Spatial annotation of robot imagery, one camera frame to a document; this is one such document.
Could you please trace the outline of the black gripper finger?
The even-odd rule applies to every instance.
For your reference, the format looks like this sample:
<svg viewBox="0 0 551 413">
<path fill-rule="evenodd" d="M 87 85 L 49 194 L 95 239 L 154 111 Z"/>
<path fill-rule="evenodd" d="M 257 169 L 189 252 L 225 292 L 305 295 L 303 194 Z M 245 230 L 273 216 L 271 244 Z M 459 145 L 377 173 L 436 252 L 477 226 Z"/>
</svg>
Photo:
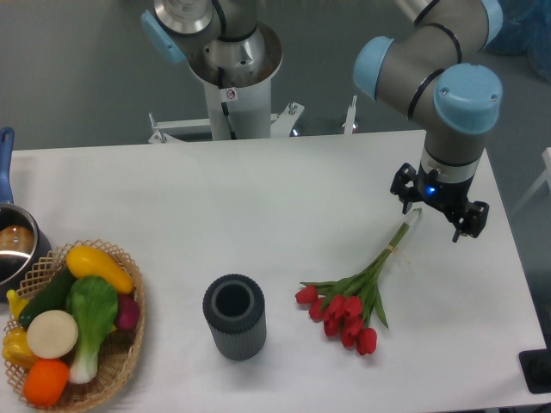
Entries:
<svg viewBox="0 0 551 413">
<path fill-rule="evenodd" d="M 421 201 L 416 187 L 417 178 L 417 171 L 409 163 L 404 163 L 394 175 L 390 192 L 402 203 L 403 214 L 407 214 L 414 203 Z"/>
<path fill-rule="evenodd" d="M 489 205 L 483 201 L 467 201 L 452 219 L 455 228 L 452 242 L 456 243 L 460 237 L 477 238 L 486 227 L 489 209 Z"/>
</svg>

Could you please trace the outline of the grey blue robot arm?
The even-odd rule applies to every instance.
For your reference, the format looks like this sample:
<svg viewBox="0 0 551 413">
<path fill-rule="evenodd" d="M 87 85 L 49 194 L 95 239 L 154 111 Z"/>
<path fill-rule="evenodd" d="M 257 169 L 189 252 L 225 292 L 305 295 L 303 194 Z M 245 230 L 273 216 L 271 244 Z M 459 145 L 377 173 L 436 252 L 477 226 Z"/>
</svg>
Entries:
<svg viewBox="0 0 551 413">
<path fill-rule="evenodd" d="M 391 192 L 404 208 L 423 202 L 444 214 L 457 237 L 477 237 L 489 207 L 468 190 L 499 115 L 502 84 L 466 57 L 501 29 L 496 1 L 402 1 L 414 33 L 402 42 L 380 36 L 359 52 L 356 87 L 425 131 L 418 167 L 402 166 Z M 271 116 L 271 80 L 282 62 L 275 32 L 254 1 L 156 1 L 141 26 L 172 63 L 187 63 L 202 82 L 214 139 L 287 136 Z"/>
</svg>

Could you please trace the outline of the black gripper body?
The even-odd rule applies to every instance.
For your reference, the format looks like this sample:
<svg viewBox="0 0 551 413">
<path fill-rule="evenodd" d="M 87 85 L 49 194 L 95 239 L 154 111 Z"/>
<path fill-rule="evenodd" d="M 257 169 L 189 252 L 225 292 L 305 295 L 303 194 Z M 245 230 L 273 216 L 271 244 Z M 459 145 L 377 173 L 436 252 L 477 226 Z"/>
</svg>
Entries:
<svg viewBox="0 0 551 413">
<path fill-rule="evenodd" d="M 427 173 L 421 169 L 418 172 L 415 187 L 421 195 L 421 200 L 442 212 L 448 220 L 459 220 L 463 217 L 467 193 L 473 178 L 456 183 L 440 182 L 437 178 L 436 170 Z"/>
</svg>

